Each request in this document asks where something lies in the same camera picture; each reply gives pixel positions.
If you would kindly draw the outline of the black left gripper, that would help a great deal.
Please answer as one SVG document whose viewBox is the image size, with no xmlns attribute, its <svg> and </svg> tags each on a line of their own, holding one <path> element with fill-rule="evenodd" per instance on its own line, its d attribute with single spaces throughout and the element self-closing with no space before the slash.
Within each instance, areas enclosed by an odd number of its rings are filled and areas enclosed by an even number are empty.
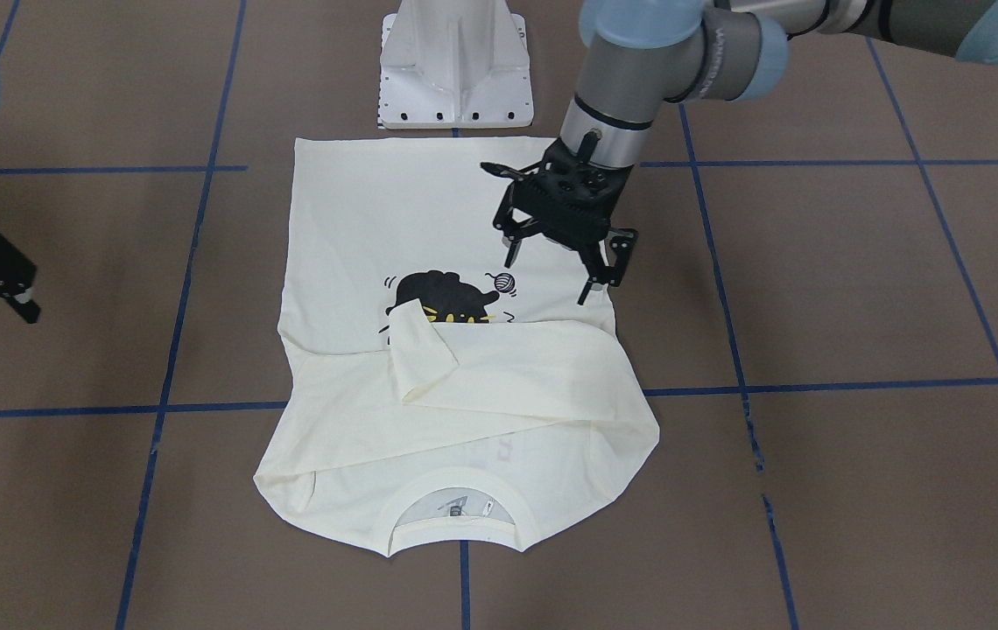
<svg viewBox="0 0 998 630">
<path fill-rule="evenodd" d="M 558 139 L 537 163 L 520 169 L 492 161 L 480 164 L 487 174 L 510 180 L 494 219 L 507 248 L 503 267 L 514 266 L 524 239 L 544 235 L 578 252 L 586 267 L 579 305 L 595 287 L 622 283 L 639 238 L 638 231 L 614 227 L 611 221 L 634 167 L 594 163 L 596 144 L 598 140 L 587 138 L 573 154 Z"/>
</svg>

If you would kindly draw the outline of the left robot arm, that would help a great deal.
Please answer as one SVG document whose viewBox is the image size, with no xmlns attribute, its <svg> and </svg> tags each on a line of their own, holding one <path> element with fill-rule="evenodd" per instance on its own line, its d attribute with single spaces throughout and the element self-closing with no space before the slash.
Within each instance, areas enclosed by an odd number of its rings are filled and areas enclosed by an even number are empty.
<svg viewBox="0 0 998 630">
<path fill-rule="evenodd" d="M 814 32 L 998 64 L 998 1 L 587 1 L 579 31 L 587 56 L 559 138 L 530 166 L 482 164 L 510 181 L 494 218 L 504 266 L 536 235 L 574 251 L 579 304 L 626 276 L 636 231 L 611 216 L 663 103 L 758 99 L 790 41 Z"/>
</svg>

